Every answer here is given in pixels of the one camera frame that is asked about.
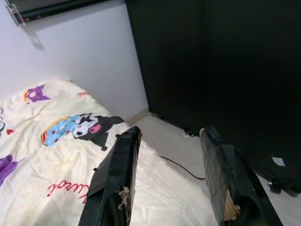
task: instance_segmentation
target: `small white label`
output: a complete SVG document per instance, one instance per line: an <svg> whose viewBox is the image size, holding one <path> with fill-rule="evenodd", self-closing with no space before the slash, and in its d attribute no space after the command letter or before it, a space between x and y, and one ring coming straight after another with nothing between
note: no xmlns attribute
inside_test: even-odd
<svg viewBox="0 0 301 226"><path fill-rule="evenodd" d="M272 157L272 159L278 166L285 166L282 158Z"/></svg>

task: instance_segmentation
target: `baseboard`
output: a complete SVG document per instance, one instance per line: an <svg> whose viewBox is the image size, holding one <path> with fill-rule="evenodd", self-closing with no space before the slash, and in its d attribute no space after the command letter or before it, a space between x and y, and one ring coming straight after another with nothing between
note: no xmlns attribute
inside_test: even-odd
<svg viewBox="0 0 301 226"><path fill-rule="evenodd" d="M150 114L149 109L145 108L145 109L141 110L140 112L138 112L137 114L135 114L132 117L130 117L129 119L127 119L126 123L129 124L130 126L132 126L136 122L138 122L139 120L143 119L145 116L147 116L149 114Z"/></svg>

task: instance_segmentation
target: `bed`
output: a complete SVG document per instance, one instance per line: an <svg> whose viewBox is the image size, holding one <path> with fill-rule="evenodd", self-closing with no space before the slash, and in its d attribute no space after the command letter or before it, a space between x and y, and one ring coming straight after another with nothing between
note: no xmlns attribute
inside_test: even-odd
<svg viewBox="0 0 301 226"><path fill-rule="evenodd" d="M77 225L93 168L128 128L68 80L34 85L0 101L0 225ZM101 138L93 139L98 133ZM142 140L130 225L217 223L201 187Z"/></svg>

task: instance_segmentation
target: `cartoon character print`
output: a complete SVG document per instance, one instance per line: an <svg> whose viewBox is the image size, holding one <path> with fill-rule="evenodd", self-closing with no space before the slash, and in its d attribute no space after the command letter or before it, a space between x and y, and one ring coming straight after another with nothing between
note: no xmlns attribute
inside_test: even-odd
<svg viewBox="0 0 301 226"><path fill-rule="evenodd" d="M0 107L0 115L3 113L3 108ZM6 124L3 122L3 117L0 116L0 137L1 133L4 131ZM9 135L14 132L12 129L7 129L6 133Z"/></svg>
<svg viewBox="0 0 301 226"><path fill-rule="evenodd" d="M50 100L49 97L43 95L44 86L45 85L41 85L36 88L28 89L24 94L24 101L27 104L30 104L40 100Z"/></svg>
<svg viewBox="0 0 301 226"><path fill-rule="evenodd" d="M4 179L16 169L18 163L19 161L13 161L12 155L0 159L0 186L3 184Z"/></svg>
<svg viewBox="0 0 301 226"><path fill-rule="evenodd" d="M41 134L42 143L46 146L54 145L62 136L72 132L79 121L79 115L56 120Z"/></svg>
<svg viewBox="0 0 301 226"><path fill-rule="evenodd" d="M122 122L122 118L117 116L93 117L91 113L82 114L80 122L72 134L75 139L90 140L100 146L103 151L106 151L108 149L108 147L105 146L109 134L108 130L111 129L113 125Z"/></svg>
<svg viewBox="0 0 301 226"><path fill-rule="evenodd" d="M62 136L72 132L75 139L90 140L100 146L103 151L108 138L108 130L115 124L122 123L120 117L102 117L89 114L65 117L52 123L41 134L41 141L46 146L55 144Z"/></svg>

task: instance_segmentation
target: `purple cartoon character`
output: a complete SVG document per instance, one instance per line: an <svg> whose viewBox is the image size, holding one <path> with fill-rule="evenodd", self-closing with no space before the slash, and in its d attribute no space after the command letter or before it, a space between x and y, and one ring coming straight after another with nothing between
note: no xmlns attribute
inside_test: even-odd
<svg viewBox="0 0 301 226"><path fill-rule="evenodd" d="M4 179L15 170L18 163L19 162L17 161L13 161L13 157L11 155L0 159L0 186L3 184Z"/></svg>
<svg viewBox="0 0 301 226"><path fill-rule="evenodd" d="M50 100L49 97L43 95L45 85L37 86L36 88L28 89L24 94L24 100L27 104L34 103L40 100Z"/></svg>

